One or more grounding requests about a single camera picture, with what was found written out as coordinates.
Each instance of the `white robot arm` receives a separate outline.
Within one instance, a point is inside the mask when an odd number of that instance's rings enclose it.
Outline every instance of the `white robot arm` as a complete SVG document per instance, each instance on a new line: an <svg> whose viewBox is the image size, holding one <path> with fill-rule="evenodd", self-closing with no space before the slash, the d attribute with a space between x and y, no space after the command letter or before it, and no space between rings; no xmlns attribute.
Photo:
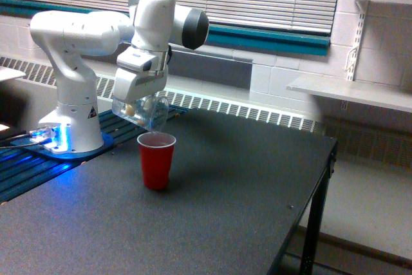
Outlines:
<svg viewBox="0 0 412 275"><path fill-rule="evenodd" d="M59 134L43 146L53 153L98 149L103 139L96 75L81 55L109 55L121 42L130 41L134 28L129 18L118 12L48 11L33 17L30 32L53 65L57 82L57 107L39 125L55 127Z"/></svg>
<svg viewBox="0 0 412 275"><path fill-rule="evenodd" d="M169 42L196 49L209 31L201 10L175 5L176 0L129 0L135 27L131 46L117 58L112 110L133 121L136 102L166 85Z"/></svg>
<svg viewBox="0 0 412 275"><path fill-rule="evenodd" d="M131 120L126 116L133 115L133 105L139 99L165 87L169 42L192 49L205 42L209 31L206 15L175 5L175 1L129 0L130 18L107 11L49 11L33 17L32 38L47 54L57 82L57 107L39 122L59 132L52 142L43 144L46 149L83 153L103 145L96 75L81 55L109 55L120 43L131 42L118 56L113 92L113 112Z"/></svg>

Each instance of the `table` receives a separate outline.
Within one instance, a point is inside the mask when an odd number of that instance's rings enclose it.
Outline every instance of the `table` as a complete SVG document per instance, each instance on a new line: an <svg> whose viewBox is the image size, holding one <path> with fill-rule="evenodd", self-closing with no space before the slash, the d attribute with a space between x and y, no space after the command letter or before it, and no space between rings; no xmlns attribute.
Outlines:
<svg viewBox="0 0 412 275"><path fill-rule="evenodd" d="M24 77L26 74L19 70L14 70L0 66L0 82Z"/></svg>
<svg viewBox="0 0 412 275"><path fill-rule="evenodd" d="M135 140L0 207L4 274L271 274L311 197L312 270L334 138L191 110L168 190L142 184Z"/></svg>

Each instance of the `wall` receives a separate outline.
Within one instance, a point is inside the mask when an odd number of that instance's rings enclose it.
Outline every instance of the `wall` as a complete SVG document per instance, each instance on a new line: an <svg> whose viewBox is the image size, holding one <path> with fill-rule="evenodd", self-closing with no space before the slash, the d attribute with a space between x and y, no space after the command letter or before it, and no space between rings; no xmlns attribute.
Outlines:
<svg viewBox="0 0 412 275"><path fill-rule="evenodd" d="M353 0L338 0L327 57L256 53L214 46L204 46L194 52L231 61L250 61L250 91L173 76L169 77L168 86L299 111L317 119L332 116L412 132L412 116L408 113L352 103L347 111L342 111L338 100L286 90L286 85L300 75L345 78L345 60L353 44L358 16ZM357 79L412 90L411 22L412 6L370 6ZM0 54L47 62L43 52L30 39L28 23L27 19L0 15ZM113 64L91 63L100 73L114 74ZM411 173L397 169L396 174L398 176L393 177L391 167L371 168L350 158L343 160L332 179L323 231L412 259L411 244L404 242L410 239L412 229L406 220L412 216L408 202L410 185L405 186L411 184Z"/></svg>

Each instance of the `red cup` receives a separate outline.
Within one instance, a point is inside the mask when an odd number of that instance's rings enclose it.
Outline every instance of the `red cup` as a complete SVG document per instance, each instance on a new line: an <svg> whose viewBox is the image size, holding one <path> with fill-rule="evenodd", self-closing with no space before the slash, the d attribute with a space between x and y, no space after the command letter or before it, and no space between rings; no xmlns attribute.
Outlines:
<svg viewBox="0 0 412 275"><path fill-rule="evenodd" d="M143 182L153 190L165 189L176 138L162 132L147 132L137 138L142 163Z"/></svg>

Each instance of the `blue mounting plate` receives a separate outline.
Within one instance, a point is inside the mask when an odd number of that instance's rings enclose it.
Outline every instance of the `blue mounting plate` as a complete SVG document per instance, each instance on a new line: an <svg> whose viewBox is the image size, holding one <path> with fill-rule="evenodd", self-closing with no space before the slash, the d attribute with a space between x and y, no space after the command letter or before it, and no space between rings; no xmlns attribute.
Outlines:
<svg viewBox="0 0 412 275"><path fill-rule="evenodd" d="M23 148L33 153L37 153L38 155L45 156L47 158L52 158L52 159L57 159L57 160L62 160L62 161L68 161L68 160L69 161L71 160L84 161L84 160L89 160L96 156L99 156L100 154L103 154L104 152L108 151L114 146L115 141L111 135L108 135L107 133L102 132L102 138L104 142L102 147L95 149L94 151L87 151L84 153L55 154L55 153L52 153L51 151L48 151L47 149L44 149L40 145L26 146ZM30 143L32 142L30 141L29 138L20 138L19 140L14 140L11 144L14 146L19 146L19 145L30 144Z"/></svg>

